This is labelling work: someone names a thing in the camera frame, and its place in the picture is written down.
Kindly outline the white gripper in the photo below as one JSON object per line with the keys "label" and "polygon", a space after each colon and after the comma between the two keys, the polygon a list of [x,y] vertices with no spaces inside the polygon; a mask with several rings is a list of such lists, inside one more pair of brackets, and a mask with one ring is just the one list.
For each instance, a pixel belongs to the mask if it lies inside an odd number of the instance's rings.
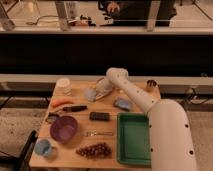
{"label": "white gripper", "polygon": [[96,89],[99,93],[95,96],[95,100],[99,100],[111,94],[113,86],[107,78],[102,78],[97,82]]}

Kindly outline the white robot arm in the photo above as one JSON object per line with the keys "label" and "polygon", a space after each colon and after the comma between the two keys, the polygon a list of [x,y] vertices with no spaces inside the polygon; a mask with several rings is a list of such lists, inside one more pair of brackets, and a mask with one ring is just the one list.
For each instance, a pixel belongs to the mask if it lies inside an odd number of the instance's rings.
{"label": "white robot arm", "polygon": [[97,99],[118,87],[148,116],[152,171],[197,171],[190,124],[184,108],[157,99],[128,80],[128,71],[109,68],[96,84]]}

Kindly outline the person's hand in background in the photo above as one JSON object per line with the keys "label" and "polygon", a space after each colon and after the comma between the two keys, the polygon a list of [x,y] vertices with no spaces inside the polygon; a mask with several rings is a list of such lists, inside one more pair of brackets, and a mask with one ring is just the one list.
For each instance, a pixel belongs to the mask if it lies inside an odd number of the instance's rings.
{"label": "person's hand in background", "polygon": [[114,13],[114,12],[119,12],[120,11],[120,6],[117,2],[110,1],[109,4],[107,5],[107,12],[108,13]]}

